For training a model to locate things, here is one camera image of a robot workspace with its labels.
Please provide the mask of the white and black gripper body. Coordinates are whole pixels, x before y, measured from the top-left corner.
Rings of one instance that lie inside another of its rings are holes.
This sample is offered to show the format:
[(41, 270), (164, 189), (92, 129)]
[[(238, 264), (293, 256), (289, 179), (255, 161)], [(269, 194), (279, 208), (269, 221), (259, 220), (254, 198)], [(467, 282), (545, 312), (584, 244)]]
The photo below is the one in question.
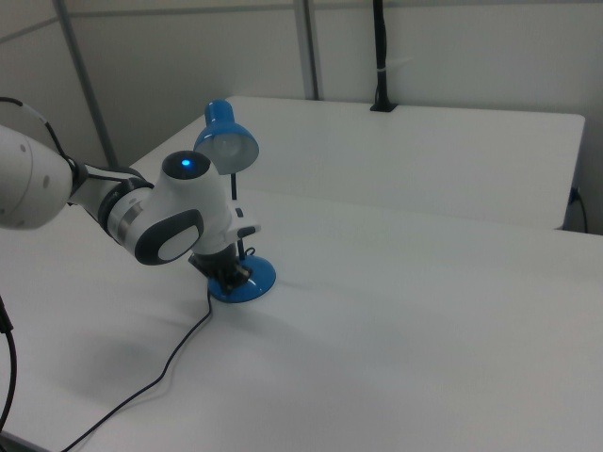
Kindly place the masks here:
[(207, 223), (188, 261), (205, 277), (214, 277), (219, 269), (235, 269), (236, 263), (240, 263), (238, 242), (260, 229), (249, 211), (239, 205), (228, 205), (220, 218)]

